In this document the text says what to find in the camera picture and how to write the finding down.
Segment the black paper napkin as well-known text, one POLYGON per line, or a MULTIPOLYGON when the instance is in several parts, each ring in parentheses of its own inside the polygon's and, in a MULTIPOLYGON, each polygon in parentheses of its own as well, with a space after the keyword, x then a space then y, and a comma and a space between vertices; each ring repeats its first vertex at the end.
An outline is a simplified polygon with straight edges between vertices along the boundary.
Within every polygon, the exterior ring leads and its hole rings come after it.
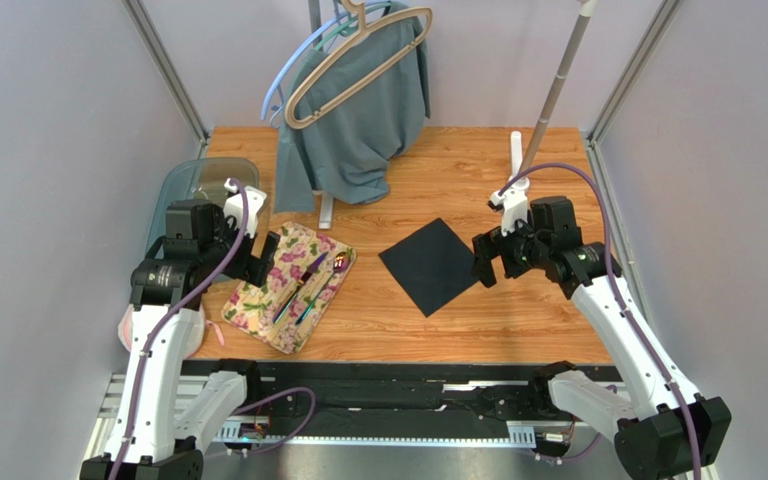
POLYGON ((441 218, 382 251, 379 258, 426 317, 477 283, 471 273, 472 250, 441 218))

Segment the iridescent spoon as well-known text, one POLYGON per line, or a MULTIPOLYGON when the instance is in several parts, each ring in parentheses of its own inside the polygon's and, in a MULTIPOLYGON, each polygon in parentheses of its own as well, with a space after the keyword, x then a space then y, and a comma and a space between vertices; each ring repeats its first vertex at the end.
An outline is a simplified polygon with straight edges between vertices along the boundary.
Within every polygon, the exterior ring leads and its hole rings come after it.
POLYGON ((316 294, 310 299, 310 302, 308 303, 305 310, 299 315, 299 317, 296 319, 294 325, 299 326, 301 325, 304 320, 309 316, 309 314, 314 309, 317 301, 319 300, 319 297, 325 292, 325 290, 328 287, 328 284, 333 280, 333 278, 344 272, 350 265, 351 255, 348 251, 342 251, 339 252, 333 262, 332 262, 332 268, 331 272, 328 276, 328 278, 325 280, 325 282, 321 285, 319 290, 316 292, 316 294))

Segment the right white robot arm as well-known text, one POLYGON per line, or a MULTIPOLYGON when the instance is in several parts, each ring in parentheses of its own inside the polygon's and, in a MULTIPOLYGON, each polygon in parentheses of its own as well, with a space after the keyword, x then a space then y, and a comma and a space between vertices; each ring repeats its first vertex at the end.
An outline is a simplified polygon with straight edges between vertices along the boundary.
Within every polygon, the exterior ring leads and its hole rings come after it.
POLYGON ((571 363, 556 362, 534 379, 538 408, 590 424, 612 442, 633 479, 667 479, 713 464, 732 421, 729 408, 681 373, 644 321, 610 249, 584 243, 572 202, 531 201, 509 190, 492 194, 489 206, 502 222, 474 237, 473 275, 494 286, 495 258, 507 278, 543 271, 597 332, 627 390, 613 393, 571 363))

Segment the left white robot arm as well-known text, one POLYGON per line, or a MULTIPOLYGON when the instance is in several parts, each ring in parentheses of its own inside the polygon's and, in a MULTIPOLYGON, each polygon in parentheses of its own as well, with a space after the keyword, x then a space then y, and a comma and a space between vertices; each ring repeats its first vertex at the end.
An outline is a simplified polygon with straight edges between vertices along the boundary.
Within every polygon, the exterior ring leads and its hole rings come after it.
POLYGON ((204 451, 231 413, 260 384, 255 362, 221 360, 181 415, 175 413, 182 366, 196 352, 205 324, 202 293, 226 274, 256 287, 273 266, 279 237, 251 253, 260 210, 257 190, 208 200, 172 202, 165 232, 130 277, 130 358, 116 423, 82 479, 199 479, 204 451))

